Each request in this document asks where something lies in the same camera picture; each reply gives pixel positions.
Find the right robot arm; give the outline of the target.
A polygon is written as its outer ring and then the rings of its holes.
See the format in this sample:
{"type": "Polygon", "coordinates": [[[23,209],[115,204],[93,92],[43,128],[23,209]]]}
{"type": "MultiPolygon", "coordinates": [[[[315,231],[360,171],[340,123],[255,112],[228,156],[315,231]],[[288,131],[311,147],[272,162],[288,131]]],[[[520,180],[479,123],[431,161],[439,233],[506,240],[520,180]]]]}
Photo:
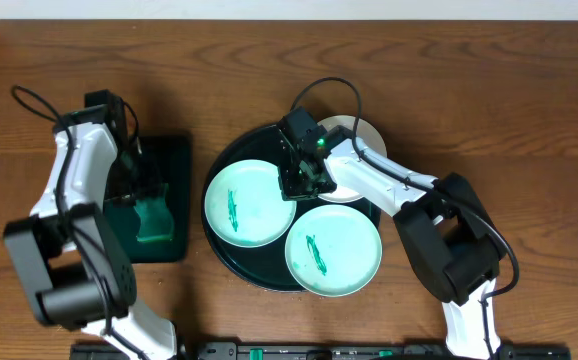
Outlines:
{"type": "Polygon", "coordinates": [[[288,146],[280,188],[287,200],[310,200],[348,188],[392,217],[416,277],[441,301],[446,347],[461,358],[493,359],[501,340],[493,299],[503,258],[515,256],[470,183],[409,170],[369,147],[356,127],[326,129],[302,107],[277,124],[288,146]]]}

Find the green scrubbing sponge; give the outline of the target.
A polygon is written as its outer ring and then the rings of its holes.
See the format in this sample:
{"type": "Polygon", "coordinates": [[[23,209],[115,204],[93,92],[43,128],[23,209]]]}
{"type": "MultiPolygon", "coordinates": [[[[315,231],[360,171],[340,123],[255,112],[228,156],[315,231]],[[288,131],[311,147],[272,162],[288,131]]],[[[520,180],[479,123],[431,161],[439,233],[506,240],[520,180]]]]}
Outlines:
{"type": "Polygon", "coordinates": [[[171,241],[175,222],[167,206],[169,186],[162,184],[155,193],[137,199],[134,210],[140,219],[137,240],[141,243],[171,241]]]}

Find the light green plate front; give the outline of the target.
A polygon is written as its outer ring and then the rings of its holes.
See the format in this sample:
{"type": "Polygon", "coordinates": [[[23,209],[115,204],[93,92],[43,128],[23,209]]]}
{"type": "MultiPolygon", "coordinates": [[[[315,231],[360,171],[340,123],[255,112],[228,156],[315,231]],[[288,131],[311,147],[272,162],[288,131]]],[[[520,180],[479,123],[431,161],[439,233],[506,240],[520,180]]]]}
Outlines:
{"type": "Polygon", "coordinates": [[[293,278],[307,291],[342,297],[373,279],[382,250],[378,230],[366,215],[349,206],[323,205],[292,225],[285,260],[293,278]]]}

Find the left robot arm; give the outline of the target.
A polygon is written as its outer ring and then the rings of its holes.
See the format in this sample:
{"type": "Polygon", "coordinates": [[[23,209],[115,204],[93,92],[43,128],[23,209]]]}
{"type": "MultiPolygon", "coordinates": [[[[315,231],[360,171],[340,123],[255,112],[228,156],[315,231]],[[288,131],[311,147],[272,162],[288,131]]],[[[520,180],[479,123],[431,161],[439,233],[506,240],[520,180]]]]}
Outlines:
{"type": "Polygon", "coordinates": [[[128,130],[132,108],[109,90],[83,109],[50,107],[57,151],[30,214],[6,224],[3,240],[35,319],[98,336],[130,359],[174,359],[174,324],[137,296],[129,257],[104,216],[106,200],[131,207],[140,242],[171,241],[168,187],[128,130]]]}

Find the white plate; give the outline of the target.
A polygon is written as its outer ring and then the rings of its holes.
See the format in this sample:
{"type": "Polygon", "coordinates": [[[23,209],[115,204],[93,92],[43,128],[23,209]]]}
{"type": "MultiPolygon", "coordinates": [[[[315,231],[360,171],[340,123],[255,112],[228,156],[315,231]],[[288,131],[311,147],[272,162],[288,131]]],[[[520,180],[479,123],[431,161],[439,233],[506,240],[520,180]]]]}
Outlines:
{"type": "MultiPolygon", "coordinates": [[[[355,117],[351,115],[335,115],[320,120],[318,124],[323,126],[326,130],[332,130],[338,125],[352,130],[354,121],[355,117]]],[[[369,122],[363,119],[359,120],[358,136],[368,147],[382,156],[387,156],[387,148],[383,137],[369,122]]],[[[319,198],[333,203],[349,203],[359,200],[361,195],[349,188],[338,185],[334,192],[320,194],[319,198]]]]}

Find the light green plate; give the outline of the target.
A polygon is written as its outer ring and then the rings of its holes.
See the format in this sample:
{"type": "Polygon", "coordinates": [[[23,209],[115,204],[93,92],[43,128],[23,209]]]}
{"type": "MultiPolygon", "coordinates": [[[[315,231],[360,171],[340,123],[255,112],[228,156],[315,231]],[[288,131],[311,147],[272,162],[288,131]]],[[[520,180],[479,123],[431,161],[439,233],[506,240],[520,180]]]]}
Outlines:
{"type": "Polygon", "coordinates": [[[218,172],[210,181],[204,215],[213,232],[242,248],[268,245],[292,224],[297,203],[285,200],[278,167],[262,160],[242,160],[218,172]]]}
{"type": "Polygon", "coordinates": [[[285,260],[293,278],[307,291],[342,297],[373,279],[382,250],[378,230],[366,215],[349,206],[323,205],[292,225],[285,260]]]}

